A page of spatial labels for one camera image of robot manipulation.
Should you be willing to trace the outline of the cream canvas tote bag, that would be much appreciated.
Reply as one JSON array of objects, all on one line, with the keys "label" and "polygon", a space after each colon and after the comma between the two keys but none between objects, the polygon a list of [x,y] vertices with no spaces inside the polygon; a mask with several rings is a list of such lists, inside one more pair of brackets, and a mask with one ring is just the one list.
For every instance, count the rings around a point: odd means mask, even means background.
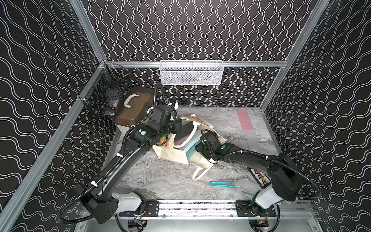
[{"label": "cream canvas tote bag", "polygon": [[159,159],[191,164],[197,167],[192,176],[192,179],[197,181],[216,163],[210,158],[205,158],[196,150],[198,144],[203,145],[202,129],[208,129],[212,132],[216,131],[213,125],[194,114],[188,117],[183,116],[181,119],[181,132],[185,132],[185,135],[170,134],[164,145],[154,145],[153,149]]}]

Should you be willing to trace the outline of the translucent clear pencil case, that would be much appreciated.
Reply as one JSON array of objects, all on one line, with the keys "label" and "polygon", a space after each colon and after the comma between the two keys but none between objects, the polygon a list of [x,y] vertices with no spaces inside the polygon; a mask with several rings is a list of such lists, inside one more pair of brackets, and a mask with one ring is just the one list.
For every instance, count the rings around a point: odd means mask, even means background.
[{"label": "translucent clear pencil case", "polygon": [[261,152],[261,147],[256,132],[254,130],[245,130],[244,134],[249,150],[254,152]]}]

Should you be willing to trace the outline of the pink pencil case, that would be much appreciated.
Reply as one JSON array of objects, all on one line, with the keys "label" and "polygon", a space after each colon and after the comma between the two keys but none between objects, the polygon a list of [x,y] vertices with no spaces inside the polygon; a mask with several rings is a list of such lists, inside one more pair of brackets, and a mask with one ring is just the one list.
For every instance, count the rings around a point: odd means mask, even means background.
[{"label": "pink pencil case", "polygon": [[238,109],[237,110],[239,122],[241,124],[243,131],[253,131],[253,125],[251,123],[250,117],[248,112],[245,109]]}]

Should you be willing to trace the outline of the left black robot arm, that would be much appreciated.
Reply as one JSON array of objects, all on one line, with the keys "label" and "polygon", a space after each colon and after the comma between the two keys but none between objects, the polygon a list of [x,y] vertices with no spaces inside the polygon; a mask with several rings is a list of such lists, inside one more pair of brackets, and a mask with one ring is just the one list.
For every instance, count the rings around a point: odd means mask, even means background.
[{"label": "left black robot arm", "polygon": [[[155,85],[155,92],[161,91],[163,103],[153,100],[149,114],[131,126],[123,138],[122,146],[116,156],[101,173],[85,186],[77,186],[80,193],[68,202],[57,214],[57,222],[75,224],[95,219],[103,224],[116,214],[120,201],[113,191],[129,169],[153,146],[162,145],[161,139],[181,130],[181,119],[175,109],[175,101],[165,98],[162,84]],[[77,219],[67,219],[64,213],[76,202],[80,202],[90,215]]]}]

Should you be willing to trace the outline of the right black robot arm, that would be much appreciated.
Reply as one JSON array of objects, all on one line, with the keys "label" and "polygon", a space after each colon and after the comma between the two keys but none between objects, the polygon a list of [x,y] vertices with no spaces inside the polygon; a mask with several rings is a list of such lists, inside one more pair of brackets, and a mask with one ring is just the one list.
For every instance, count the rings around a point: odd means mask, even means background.
[{"label": "right black robot arm", "polygon": [[250,202],[250,208],[254,210],[263,211],[274,204],[293,202],[297,198],[316,200],[322,197],[319,186],[286,154],[266,155],[231,143],[222,144],[219,136],[208,129],[201,130],[200,140],[196,150],[212,164],[221,161],[239,164],[268,177],[268,186],[258,191]]}]

